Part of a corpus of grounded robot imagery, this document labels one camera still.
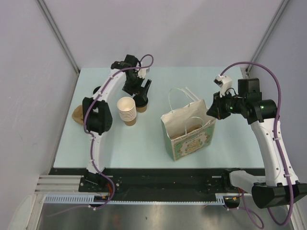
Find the black plastic cup lid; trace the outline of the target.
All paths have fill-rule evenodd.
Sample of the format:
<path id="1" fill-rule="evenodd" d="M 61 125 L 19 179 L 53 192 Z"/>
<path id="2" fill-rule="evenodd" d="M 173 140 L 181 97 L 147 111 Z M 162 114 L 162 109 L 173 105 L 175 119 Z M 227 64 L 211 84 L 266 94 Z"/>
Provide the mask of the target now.
<path id="1" fill-rule="evenodd" d="M 145 99 L 142 96 L 135 95 L 133 97 L 133 100 L 135 101 L 135 105 L 137 108 L 143 108 L 148 104 L 148 98 Z"/>

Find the single brown paper cup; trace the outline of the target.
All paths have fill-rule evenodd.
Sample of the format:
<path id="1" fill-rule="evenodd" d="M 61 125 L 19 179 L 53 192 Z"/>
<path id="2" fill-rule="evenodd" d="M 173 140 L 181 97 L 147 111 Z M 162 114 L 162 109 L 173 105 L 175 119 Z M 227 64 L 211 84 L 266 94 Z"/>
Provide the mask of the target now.
<path id="1" fill-rule="evenodd" d="M 144 113 L 147 110 L 147 105 L 143 107 L 136 107 L 138 113 Z"/>

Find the printed green paper bag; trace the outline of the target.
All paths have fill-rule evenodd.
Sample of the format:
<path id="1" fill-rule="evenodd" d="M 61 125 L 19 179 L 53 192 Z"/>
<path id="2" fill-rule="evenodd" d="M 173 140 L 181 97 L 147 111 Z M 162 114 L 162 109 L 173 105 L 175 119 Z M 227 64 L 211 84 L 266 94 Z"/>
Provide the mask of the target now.
<path id="1" fill-rule="evenodd" d="M 161 116 L 165 149 L 173 161 L 191 155 L 212 142 L 216 119 L 207 115 L 207 106 L 189 88 L 180 89 L 190 102 Z"/>

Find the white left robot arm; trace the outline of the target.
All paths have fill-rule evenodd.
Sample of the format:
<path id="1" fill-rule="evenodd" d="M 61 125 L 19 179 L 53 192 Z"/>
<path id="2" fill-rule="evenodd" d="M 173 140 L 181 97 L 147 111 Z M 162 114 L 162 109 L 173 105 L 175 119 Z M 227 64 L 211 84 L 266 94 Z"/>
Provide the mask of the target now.
<path id="1" fill-rule="evenodd" d="M 108 104 L 111 97 L 121 88 L 133 97 L 132 100 L 136 103 L 137 109 L 140 108 L 142 111 L 147 109 L 147 93 L 152 81 L 147 80 L 144 86 L 142 83 L 154 61 L 152 60 L 148 66 L 144 66 L 142 61 L 146 57 L 153 59 L 151 54 L 146 54 L 141 59 L 137 59 L 133 55 L 126 55 L 123 61 L 115 61 L 112 63 L 109 76 L 102 86 L 96 89 L 92 97 L 83 99 L 83 130 L 91 136 L 90 162 L 87 171 L 92 174 L 105 169 L 105 164 L 100 156 L 100 147 L 113 123 Z"/>

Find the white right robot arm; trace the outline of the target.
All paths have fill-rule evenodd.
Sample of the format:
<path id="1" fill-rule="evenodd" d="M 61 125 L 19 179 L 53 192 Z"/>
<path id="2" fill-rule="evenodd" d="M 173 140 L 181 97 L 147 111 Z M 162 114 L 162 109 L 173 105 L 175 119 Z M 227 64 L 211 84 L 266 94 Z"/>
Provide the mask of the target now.
<path id="1" fill-rule="evenodd" d="M 226 192 L 243 189 L 252 195 L 258 208 L 289 205 L 291 194 L 294 202 L 305 197 L 307 185 L 299 181 L 290 164 L 281 129 L 274 127 L 277 105 L 262 98 L 259 79 L 239 79 L 237 95 L 230 93 L 230 77 L 218 75 L 214 82 L 221 89 L 214 93 L 207 115 L 219 120 L 231 114 L 242 115 L 256 136 L 265 169 L 264 178 L 234 170 L 221 180 L 222 188 Z"/>

